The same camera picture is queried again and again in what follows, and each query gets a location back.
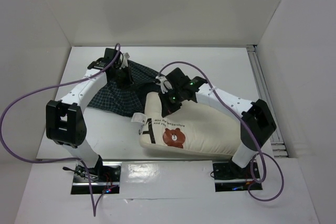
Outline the dark checked pillowcase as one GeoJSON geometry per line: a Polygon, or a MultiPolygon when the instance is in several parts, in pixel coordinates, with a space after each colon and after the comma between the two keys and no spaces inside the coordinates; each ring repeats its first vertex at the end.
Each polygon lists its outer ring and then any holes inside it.
{"type": "Polygon", "coordinates": [[[133,88],[120,89],[116,82],[110,81],[98,91],[88,107],[127,117],[143,113],[147,94],[161,90],[155,83],[158,72],[134,61],[129,61],[129,67],[134,80],[133,88]]]}

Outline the cream pillow with bear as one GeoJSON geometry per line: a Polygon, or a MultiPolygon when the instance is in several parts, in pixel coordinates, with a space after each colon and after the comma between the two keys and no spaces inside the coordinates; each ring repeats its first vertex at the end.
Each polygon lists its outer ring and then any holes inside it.
{"type": "Polygon", "coordinates": [[[144,113],[131,121],[141,124],[140,145],[157,153],[230,159],[240,141],[240,124],[210,106],[185,101],[173,114],[162,117],[158,93],[146,96],[144,113]]]}

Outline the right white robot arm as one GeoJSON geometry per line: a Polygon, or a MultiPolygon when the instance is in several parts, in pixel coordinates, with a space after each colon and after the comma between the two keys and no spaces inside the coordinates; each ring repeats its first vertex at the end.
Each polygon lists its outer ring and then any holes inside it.
{"type": "Polygon", "coordinates": [[[254,102],[236,97],[213,86],[206,77],[191,79],[180,68],[175,68],[166,76],[157,76],[156,83],[161,86],[159,98],[163,117],[179,110],[182,102],[193,101],[208,105],[240,122],[241,143],[229,165],[229,172],[235,178],[247,172],[253,156],[277,128],[264,100],[254,102]]]}

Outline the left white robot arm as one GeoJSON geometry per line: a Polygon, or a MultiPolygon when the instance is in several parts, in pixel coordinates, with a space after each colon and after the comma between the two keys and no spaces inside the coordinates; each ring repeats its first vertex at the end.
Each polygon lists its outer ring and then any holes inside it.
{"type": "Polygon", "coordinates": [[[99,181],[107,172],[100,155],[86,140],[87,127],[83,113],[93,97],[109,81],[115,81],[120,88],[134,84],[128,64],[129,54],[117,48],[106,48],[104,56],[93,61],[83,77],[68,94],[58,101],[46,105],[46,136],[61,145],[73,157],[86,164],[85,176],[99,181]]]}

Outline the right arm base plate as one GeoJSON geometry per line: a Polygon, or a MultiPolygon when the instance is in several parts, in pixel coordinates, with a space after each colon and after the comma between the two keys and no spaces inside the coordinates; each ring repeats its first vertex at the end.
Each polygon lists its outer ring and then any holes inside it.
{"type": "Polygon", "coordinates": [[[231,161],[214,162],[210,177],[214,179],[215,191],[262,190],[262,184],[256,183],[250,171],[250,165],[240,168],[231,161]]]}

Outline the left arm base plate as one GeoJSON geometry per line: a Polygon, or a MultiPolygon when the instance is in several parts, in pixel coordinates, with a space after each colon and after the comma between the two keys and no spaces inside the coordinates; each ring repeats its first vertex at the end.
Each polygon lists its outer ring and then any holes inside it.
{"type": "MultiPolygon", "coordinates": [[[[75,168],[69,168],[64,166],[64,171],[73,173],[71,194],[72,195],[88,195],[90,194],[88,175],[85,172],[84,167],[77,165],[75,168]]],[[[92,193],[98,195],[105,194],[119,194],[120,192],[120,176],[121,165],[112,164],[104,165],[102,172],[97,175],[90,173],[92,193]]]]}

